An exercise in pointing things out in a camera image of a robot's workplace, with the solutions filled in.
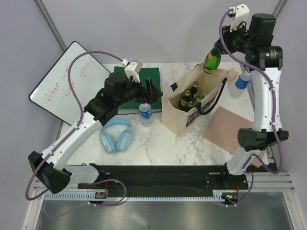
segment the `green mat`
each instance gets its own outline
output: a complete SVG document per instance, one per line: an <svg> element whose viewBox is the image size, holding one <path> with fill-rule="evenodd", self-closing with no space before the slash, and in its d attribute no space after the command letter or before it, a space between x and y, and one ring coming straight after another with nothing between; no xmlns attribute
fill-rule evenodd
<svg viewBox="0 0 307 230"><path fill-rule="evenodd" d="M124 67L114 67L114 72L116 73L125 73ZM146 78L151 78L153 81L153 85L161 91L160 85L160 71L159 68L142 68L139 72L140 80L142 81L142 86L146 88ZM139 103L137 102L130 102L121 106L118 109L139 109ZM152 109L160 109L162 110L162 101L161 98L158 101L151 105Z"/></svg>

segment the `bottle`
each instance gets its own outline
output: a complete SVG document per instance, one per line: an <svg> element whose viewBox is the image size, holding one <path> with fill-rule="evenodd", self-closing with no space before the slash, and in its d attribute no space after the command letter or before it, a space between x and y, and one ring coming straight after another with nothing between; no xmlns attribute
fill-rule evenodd
<svg viewBox="0 0 307 230"><path fill-rule="evenodd" d="M188 110L187 111L191 110L194 107L195 107L194 101L189 101L189 103L188 103Z"/></svg>
<svg viewBox="0 0 307 230"><path fill-rule="evenodd" d="M139 114L141 117L141 124L144 127L150 127L153 123L152 108L150 104L147 104L147 103L140 104Z"/></svg>
<svg viewBox="0 0 307 230"><path fill-rule="evenodd" d="M191 93L191 95L190 95L190 98L192 99L192 100L194 100L194 98L196 98L197 96L198 96L198 82L197 81L195 81L195 82L193 82L193 85L192 85L192 88L190 89L190 93Z"/></svg>
<svg viewBox="0 0 307 230"><path fill-rule="evenodd" d="M185 90L183 95L181 96L179 102L178 102L178 109L182 111L186 111L188 108L188 102L190 101L190 90Z"/></svg>
<svg viewBox="0 0 307 230"><path fill-rule="evenodd" d="M203 63L203 69L206 73L213 73L221 62L222 54L220 50L216 47L207 54L205 61Z"/></svg>
<svg viewBox="0 0 307 230"><path fill-rule="evenodd" d="M194 104L197 105L197 103L201 102L204 98L205 98L205 95L203 93L200 93L198 97L195 98Z"/></svg>
<svg viewBox="0 0 307 230"><path fill-rule="evenodd" d="M232 98L238 99L239 97L241 97L244 89L248 86L248 83L250 82L251 79L250 75L251 72L249 69L247 69L240 74L235 83L231 83L228 86L229 94Z"/></svg>

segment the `marble tabletop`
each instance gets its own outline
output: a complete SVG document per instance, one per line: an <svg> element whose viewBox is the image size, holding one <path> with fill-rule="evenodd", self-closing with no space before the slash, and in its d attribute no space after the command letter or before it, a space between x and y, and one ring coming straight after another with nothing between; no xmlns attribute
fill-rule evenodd
<svg viewBox="0 0 307 230"><path fill-rule="evenodd" d="M162 91L168 91L171 84L179 80L197 63L147 63L143 67L159 67L161 72ZM115 65L106 64L112 71ZM223 62L219 68L234 69L241 73L239 64ZM221 106L231 112L253 120L254 113L247 90L241 98L235 100L229 96L227 85L220 97L217 106L183 138L178 138L162 124L162 113L153 113L153 124L146 128L141 125L138 114L120 115L128 118L135 126L134 140L126 152L107 153L103 150L98 139L98 132L90 136L68 161L68 164L95 163L99 165L222 165L229 161L232 155L224 149L214 145L202 137L206 127L216 111ZM70 126L63 125L63 134ZM112 138L118 138L126 129L118 125L108 129Z"/></svg>

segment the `green glass bottle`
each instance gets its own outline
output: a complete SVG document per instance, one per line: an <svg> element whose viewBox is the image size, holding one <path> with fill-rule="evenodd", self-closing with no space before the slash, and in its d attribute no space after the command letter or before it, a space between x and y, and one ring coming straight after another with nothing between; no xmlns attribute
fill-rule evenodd
<svg viewBox="0 0 307 230"><path fill-rule="evenodd" d="M195 98L194 104L196 105L197 103L201 102L204 98L205 98L205 95L203 93L200 93L198 97Z"/></svg>
<svg viewBox="0 0 307 230"><path fill-rule="evenodd" d="M194 98L196 98L198 96L198 93L197 93L198 92L198 85L199 85L198 82L195 81L195 82L193 82L193 85L190 89L190 92L191 92L190 98L191 98L192 101L194 100Z"/></svg>
<svg viewBox="0 0 307 230"><path fill-rule="evenodd" d="M222 54L216 47L208 53L203 63L203 69L206 73L213 73L221 62Z"/></svg>
<svg viewBox="0 0 307 230"><path fill-rule="evenodd" d="M189 111L190 109L192 109L194 107L195 107L194 101L189 101L189 103L188 103L188 110L187 111Z"/></svg>
<svg viewBox="0 0 307 230"><path fill-rule="evenodd" d="M190 95L191 95L191 92L190 90L185 90L184 93L182 94L179 102L178 102L178 106L177 108L179 110L182 110L182 111L187 111L188 109L188 102L190 100Z"/></svg>

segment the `headphones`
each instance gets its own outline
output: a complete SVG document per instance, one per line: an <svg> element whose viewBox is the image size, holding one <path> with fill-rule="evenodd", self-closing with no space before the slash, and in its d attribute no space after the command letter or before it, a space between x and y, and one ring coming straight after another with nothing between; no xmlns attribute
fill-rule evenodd
<svg viewBox="0 0 307 230"><path fill-rule="evenodd" d="M120 134L116 147L114 142L112 141L111 136L108 134L108 132L106 132L107 128L110 128L115 125L125 125L130 127L130 129L126 129ZM131 121L125 118L114 117L109 120L104 127L101 128L99 132L99 141L101 146L107 152L126 151L133 140L133 136L134 128Z"/></svg>

